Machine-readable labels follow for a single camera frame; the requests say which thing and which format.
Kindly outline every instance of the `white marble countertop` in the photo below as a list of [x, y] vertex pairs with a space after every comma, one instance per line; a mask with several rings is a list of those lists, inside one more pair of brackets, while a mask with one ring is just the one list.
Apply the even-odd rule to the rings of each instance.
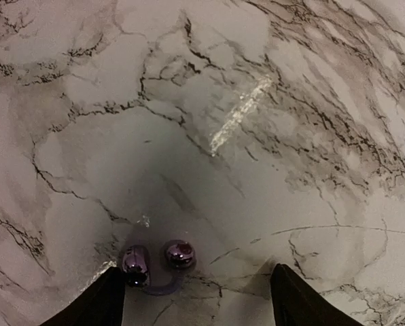
[[172, 238], [125, 325], [274, 325], [277, 262], [405, 325], [405, 0], [0, 0], [0, 326]]

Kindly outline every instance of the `curved barbell piercing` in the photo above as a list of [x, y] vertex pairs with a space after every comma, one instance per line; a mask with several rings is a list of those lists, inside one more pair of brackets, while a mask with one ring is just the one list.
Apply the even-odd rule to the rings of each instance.
[[130, 287], [140, 287], [148, 295], [169, 295], [181, 288], [184, 276], [196, 265], [194, 247], [182, 240], [168, 241], [160, 254], [164, 267], [171, 273], [171, 280], [166, 285], [151, 285], [149, 273], [149, 253], [141, 245], [131, 246], [124, 254], [122, 270]]

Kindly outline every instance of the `black object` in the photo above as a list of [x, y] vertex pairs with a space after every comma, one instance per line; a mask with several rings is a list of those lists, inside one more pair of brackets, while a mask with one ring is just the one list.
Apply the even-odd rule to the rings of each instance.
[[121, 326], [124, 276], [110, 267], [77, 299], [41, 326]]
[[275, 266], [270, 292], [277, 326], [361, 326], [329, 304], [287, 265]]

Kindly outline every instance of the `marble surface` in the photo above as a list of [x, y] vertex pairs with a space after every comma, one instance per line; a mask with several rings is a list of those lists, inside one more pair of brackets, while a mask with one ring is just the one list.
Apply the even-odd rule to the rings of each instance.
[[277, 262], [405, 325], [405, 0], [0, 0], [0, 326], [172, 238], [124, 325], [274, 325]]

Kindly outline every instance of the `purple bead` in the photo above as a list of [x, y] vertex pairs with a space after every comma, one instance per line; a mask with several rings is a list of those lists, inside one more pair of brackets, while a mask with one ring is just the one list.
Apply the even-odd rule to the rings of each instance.
[[122, 259], [122, 271], [131, 287], [149, 285], [149, 255], [144, 246], [131, 246]]
[[182, 240], [168, 243], [164, 256], [168, 265], [178, 270], [189, 268], [196, 263], [194, 248], [190, 243]]

